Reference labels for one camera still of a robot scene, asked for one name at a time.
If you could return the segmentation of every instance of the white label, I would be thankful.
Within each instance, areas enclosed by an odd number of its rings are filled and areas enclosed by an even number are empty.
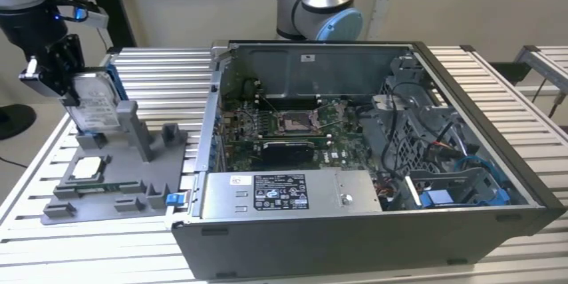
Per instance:
[[[117,106],[107,97],[82,98],[78,107],[70,107],[75,121],[83,130],[105,130],[118,127]]]
[[[250,186],[253,184],[253,176],[231,176],[233,186]]]
[[[317,61],[317,55],[302,55],[301,61],[303,63],[314,63]]]

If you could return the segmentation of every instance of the warning label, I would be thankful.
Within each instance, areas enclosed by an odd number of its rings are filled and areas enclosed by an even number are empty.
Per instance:
[[[310,209],[306,175],[255,176],[255,209],[259,211]]]

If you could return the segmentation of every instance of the aluminum roller table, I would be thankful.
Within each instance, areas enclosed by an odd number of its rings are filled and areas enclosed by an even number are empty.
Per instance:
[[[559,87],[561,92],[568,93],[567,46],[525,46],[515,61],[527,63]]]
[[[431,47],[522,157],[568,205],[568,137],[477,52]],[[151,128],[190,131],[182,189],[193,185],[209,90],[209,49],[125,49],[115,59]],[[194,281],[166,217],[45,226],[39,217],[78,147],[65,117],[0,207],[0,282]],[[510,239],[477,265],[253,281],[251,283],[568,283],[568,215],[538,235]]]

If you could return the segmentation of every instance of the circuit board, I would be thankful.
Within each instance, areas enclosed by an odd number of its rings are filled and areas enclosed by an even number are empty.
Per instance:
[[[229,172],[379,169],[347,100],[322,99],[313,110],[261,110],[234,101],[225,110]]]

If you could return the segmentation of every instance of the barcode sticker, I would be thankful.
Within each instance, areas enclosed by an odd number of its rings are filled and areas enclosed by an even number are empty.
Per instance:
[[[253,176],[231,176],[230,184],[233,186],[250,186],[253,184]]]

